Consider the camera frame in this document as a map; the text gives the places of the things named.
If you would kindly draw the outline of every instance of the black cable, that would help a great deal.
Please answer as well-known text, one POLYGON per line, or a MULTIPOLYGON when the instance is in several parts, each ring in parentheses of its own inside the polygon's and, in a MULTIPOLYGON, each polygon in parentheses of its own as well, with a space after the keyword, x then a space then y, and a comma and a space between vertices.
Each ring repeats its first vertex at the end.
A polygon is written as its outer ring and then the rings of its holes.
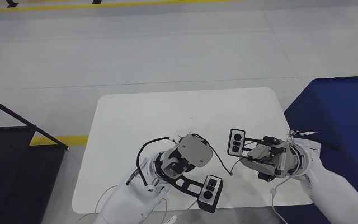
POLYGON ((211 148, 211 150, 213 150, 213 152, 215 153, 215 155, 217 156, 217 158, 219 159, 219 161, 221 162, 222 166, 224 167, 224 169, 226 170, 226 172, 228 172, 228 174, 230 176, 232 176, 233 174, 226 168, 226 166, 224 165, 223 161, 221 160, 220 156, 217 154, 217 152, 215 151, 215 149, 210 145, 210 143, 205 139, 203 138, 202 136, 198 135, 198 134, 192 134, 192 135, 195 135, 195 136, 198 136, 199 138, 201 138, 202 140, 204 140, 204 144, 208 144, 208 146, 211 148))
POLYGON ((144 177, 144 175, 143 175, 143 173, 142 173, 142 170, 140 169, 140 166, 139 166, 139 157, 140 157, 140 154, 142 153, 143 149, 144 149, 147 145, 149 145, 149 144, 151 144, 151 143, 153 143, 153 142, 161 141, 161 140, 169 140, 169 137, 156 138, 156 139, 153 139, 153 140, 147 142, 146 144, 144 144, 144 145, 141 147, 141 149, 140 149, 139 152, 138 152, 138 155, 136 156, 136 168, 138 169, 138 173, 139 173, 140 177, 141 177, 142 180, 143 180, 144 186, 148 186, 148 184, 147 184, 147 181, 145 180, 145 177, 144 177))
POLYGON ((212 146, 211 146, 210 144, 209 144, 209 147, 211 148, 211 150, 213 150, 213 151, 215 152, 215 155, 218 157, 219 161, 220 161, 221 164, 223 165, 223 167, 224 167, 224 169, 226 170, 226 172, 228 172, 228 174, 229 174, 230 176, 232 176, 233 173, 230 172, 230 171, 226 168, 226 166, 224 165, 223 161, 221 160, 220 156, 217 154, 217 152, 215 151, 215 149, 212 148, 212 146))

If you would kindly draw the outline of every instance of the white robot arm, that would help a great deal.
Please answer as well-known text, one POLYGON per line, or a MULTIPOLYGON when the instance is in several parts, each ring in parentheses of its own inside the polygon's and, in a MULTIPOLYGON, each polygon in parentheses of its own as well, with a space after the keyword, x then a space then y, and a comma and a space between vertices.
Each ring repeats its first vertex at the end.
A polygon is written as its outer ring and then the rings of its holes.
MULTIPOLYGON (((111 194, 94 224, 143 223, 171 186, 197 198, 201 209, 213 213, 223 187, 222 179, 208 175, 204 183, 183 174, 205 166, 212 158, 213 148, 197 134, 188 134, 167 151, 139 164, 126 183, 111 194), (176 182, 181 179, 182 185, 176 182), (199 194, 188 190, 190 184, 201 187, 199 194)), ((301 181, 313 203, 333 224, 358 223, 358 192, 343 177, 326 170, 319 159, 321 145, 310 140, 289 138, 286 142, 272 137, 261 140, 245 138, 245 131, 230 131, 228 154, 241 158, 244 166, 258 171, 258 178, 292 178, 301 181), (253 149, 245 141, 256 142, 253 149)))
POLYGON ((331 223, 358 223, 358 192, 345 178, 323 167, 319 143, 293 136, 287 142, 272 137, 256 140, 244 136, 243 130, 231 130, 228 154, 241 157, 244 166, 259 172, 258 178, 269 182, 292 176, 301 181, 305 192, 331 223), (247 149, 245 141, 254 141, 257 146, 247 149))
POLYGON ((139 156, 144 147, 161 140, 169 140, 169 138, 152 140, 140 149, 137 169, 126 183, 116 187, 94 224, 142 223, 171 186, 197 198, 199 208, 210 213, 215 211, 223 188, 222 179, 208 175, 204 183, 199 183, 183 175, 196 167, 205 166, 211 160, 214 150, 210 144, 198 134, 188 134, 173 148, 160 152, 150 159, 146 158, 139 164, 139 156), (176 184, 180 179, 183 184, 176 184), (201 187, 199 194, 188 189, 191 184, 201 187))

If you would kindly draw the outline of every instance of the white tabletop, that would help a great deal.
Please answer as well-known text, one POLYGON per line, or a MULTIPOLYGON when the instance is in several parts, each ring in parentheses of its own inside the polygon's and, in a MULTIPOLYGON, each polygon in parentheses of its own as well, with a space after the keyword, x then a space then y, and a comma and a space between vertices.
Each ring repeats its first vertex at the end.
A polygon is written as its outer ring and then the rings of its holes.
MULTIPOLYGON (((106 95, 97 105, 72 199, 77 213, 93 212, 101 194, 110 186, 128 179, 135 170, 136 155, 152 139, 198 133, 216 149, 231 168, 236 157, 227 155, 230 129, 243 129, 246 137, 273 136, 286 139, 289 126, 275 93, 269 88, 158 92, 149 94, 106 95)), ((170 141, 149 145, 141 157, 172 147, 170 141)), ((218 208, 270 206, 270 189, 282 179, 267 183, 257 171, 238 163, 229 176, 214 156, 203 168, 187 177, 204 182, 207 174, 223 179, 218 208)), ((106 194, 99 206, 110 194, 106 194)), ((168 210, 184 210, 192 196, 172 188, 166 195, 168 210)), ((275 205, 310 204, 300 182, 289 180, 275 197, 275 205)))

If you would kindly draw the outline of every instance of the yellow floor line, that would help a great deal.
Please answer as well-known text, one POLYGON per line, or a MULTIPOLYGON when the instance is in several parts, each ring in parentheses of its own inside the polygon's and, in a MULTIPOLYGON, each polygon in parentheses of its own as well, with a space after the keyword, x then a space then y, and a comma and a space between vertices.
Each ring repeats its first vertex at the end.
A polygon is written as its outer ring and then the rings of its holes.
POLYGON ((107 7, 128 7, 128 6, 148 6, 158 4, 180 4, 180 3, 210 3, 210 2, 231 2, 240 0, 164 0, 164 1, 147 1, 147 2, 118 2, 108 4, 73 4, 63 6, 28 6, 21 7, 20 4, 15 8, 0 8, 0 12, 14 11, 35 11, 35 10, 73 10, 84 8, 107 8, 107 7))
MULTIPOLYGON (((57 140, 60 140, 67 146, 85 146, 88 141, 88 136, 57 136, 57 140)), ((31 146, 41 146, 56 144, 46 137, 34 137, 31 140, 31 146)))

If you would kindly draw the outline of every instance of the concrete floor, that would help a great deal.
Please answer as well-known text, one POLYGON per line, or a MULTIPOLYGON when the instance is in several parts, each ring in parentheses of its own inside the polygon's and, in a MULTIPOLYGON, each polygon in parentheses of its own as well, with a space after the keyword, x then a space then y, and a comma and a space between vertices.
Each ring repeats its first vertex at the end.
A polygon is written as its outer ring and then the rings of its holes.
MULTIPOLYGON (((0 102, 54 136, 88 134, 106 94, 269 87, 285 110, 314 78, 358 74, 357 2, 1 13, 0 102)), ((0 114, 0 125, 15 124, 0 114)), ((83 153, 66 153, 43 224, 73 224, 81 216, 71 200, 83 153)), ((181 212, 167 218, 173 213, 181 212)), ((278 219, 270 208, 241 208, 186 211, 177 223, 218 222, 278 219)))

